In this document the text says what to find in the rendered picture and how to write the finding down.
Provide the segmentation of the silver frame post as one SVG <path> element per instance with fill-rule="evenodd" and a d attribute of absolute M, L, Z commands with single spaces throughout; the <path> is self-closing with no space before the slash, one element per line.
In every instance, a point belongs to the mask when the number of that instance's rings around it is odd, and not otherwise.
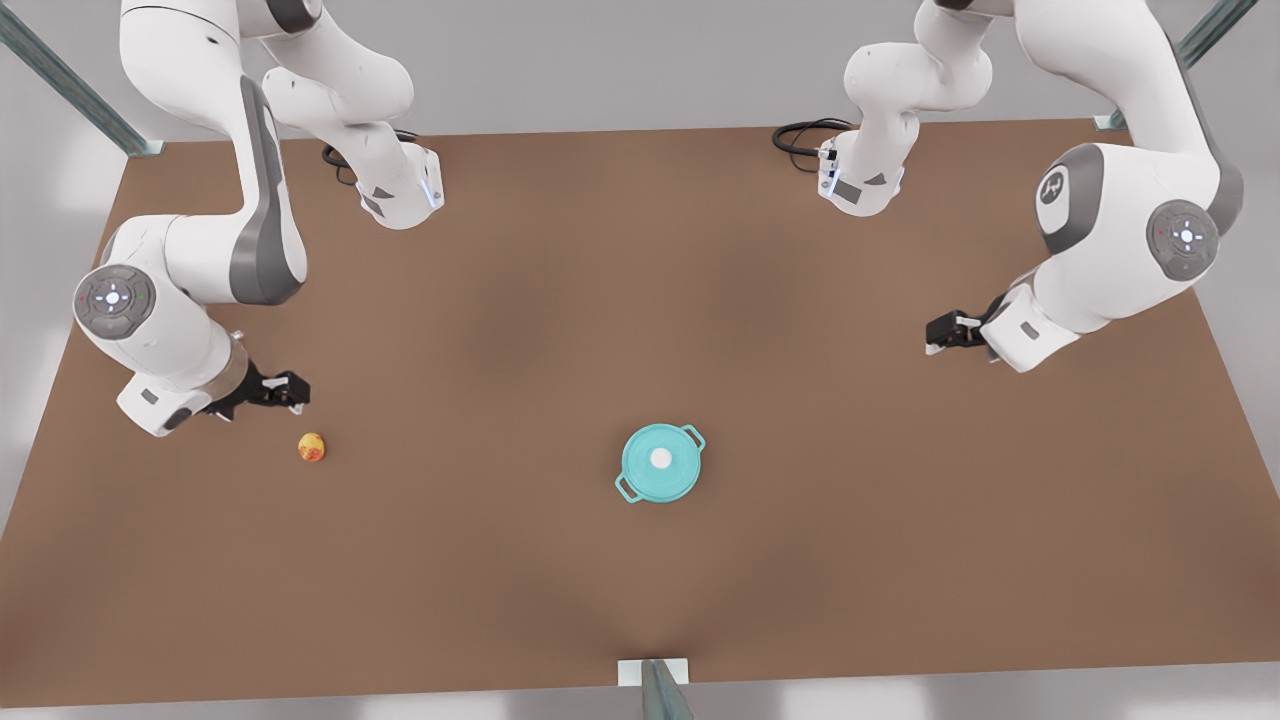
<path fill-rule="evenodd" d="M 129 158 L 154 158 L 165 143 L 146 140 L 0 0 L 0 44 Z"/>
<path fill-rule="evenodd" d="M 1184 35 L 1176 54 L 1184 69 L 1194 67 L 1219 44 L 1260 0 L 1215 0 L 1213 5 Z"/>
<path fill-rule="evenodd" d="M 617 685 L 639 687 L 643 720 L 696 720 L 684 687 L 687 659 L 625 659 L 617 662 Z"/>

